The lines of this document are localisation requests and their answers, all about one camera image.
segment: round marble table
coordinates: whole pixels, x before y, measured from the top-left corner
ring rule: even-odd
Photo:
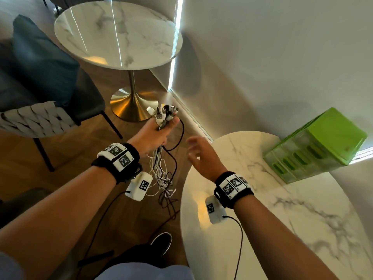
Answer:
[[[171,61],[181,49],[175,24],[152,9],[125,2],[96,1],[64,11],[54,23],[59,42],[72,54],[94,65],[129,71],[129,88],[115,92],[113,112],[129,122],[150,118],[148,106],[158,101],[139,96],[134,70],[150,69]]]
[[[242,174],[255,196],[310,247],[340,280],[373,279],[372,254],[352,204],[329,173],[285,185],[262,152],[277,136],[235,132],[212,143],[227,169]],[[196,280],[233,279],[241,231],[233,220],[212,225],[205,199],[215,185],[192,167],[185,181],[180,224],[189,266]],[[227,214],[236,217],[234,211]],[[267,279],[246,237],[237,279]]]

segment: sneaker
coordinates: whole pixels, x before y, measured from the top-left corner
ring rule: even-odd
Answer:
[[[170,248],[171,242],[171,234],[169,232],[164,232],[156,236],[150,245],[154,247],[154,249],[156,249],[160,255],[164,255]]]

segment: sleeve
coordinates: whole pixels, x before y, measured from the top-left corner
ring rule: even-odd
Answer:
[[[20,265],[3,252],[0,252],[0,279],[25,280],[25,276]]]

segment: green storage container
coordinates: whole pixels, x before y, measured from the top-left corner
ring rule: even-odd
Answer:
[[[367,134],[330,108],[287,136],[264,160],[287,184],[348,165]]]

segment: left hand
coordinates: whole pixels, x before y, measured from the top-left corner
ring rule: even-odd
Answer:
[[[174,117],[163,129],[158,131],[159,126],[156,123],[156,118],[152,117],[137,134],[128,140],[128,143],[137,149],[140,157],[144,157],[149,152],[167,143],[167,136],[179,121],[178,117]]]

